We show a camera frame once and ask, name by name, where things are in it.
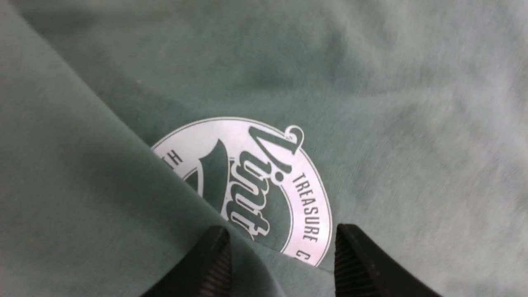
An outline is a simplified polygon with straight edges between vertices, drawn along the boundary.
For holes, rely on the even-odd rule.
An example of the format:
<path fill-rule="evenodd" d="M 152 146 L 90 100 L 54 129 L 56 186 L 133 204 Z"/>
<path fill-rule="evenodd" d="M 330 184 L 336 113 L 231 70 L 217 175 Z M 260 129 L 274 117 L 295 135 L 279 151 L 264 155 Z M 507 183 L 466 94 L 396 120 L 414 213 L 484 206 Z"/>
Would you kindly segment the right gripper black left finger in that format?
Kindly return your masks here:
<path fill-rule="evenodd" d="M 230 297 L 231 288 L 230 235 L 213 226 L 143 297 Z"/>

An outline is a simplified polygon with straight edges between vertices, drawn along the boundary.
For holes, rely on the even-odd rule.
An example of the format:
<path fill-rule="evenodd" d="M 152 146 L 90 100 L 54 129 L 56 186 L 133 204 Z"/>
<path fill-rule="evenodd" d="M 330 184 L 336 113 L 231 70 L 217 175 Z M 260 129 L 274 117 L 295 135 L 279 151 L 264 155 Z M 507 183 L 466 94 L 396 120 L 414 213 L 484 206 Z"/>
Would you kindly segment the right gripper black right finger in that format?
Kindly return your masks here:
<path fill-rule="evenodd" d="M 334 260 L 337 297 L 439 297 L 355 224 L 338 224 Z"/>

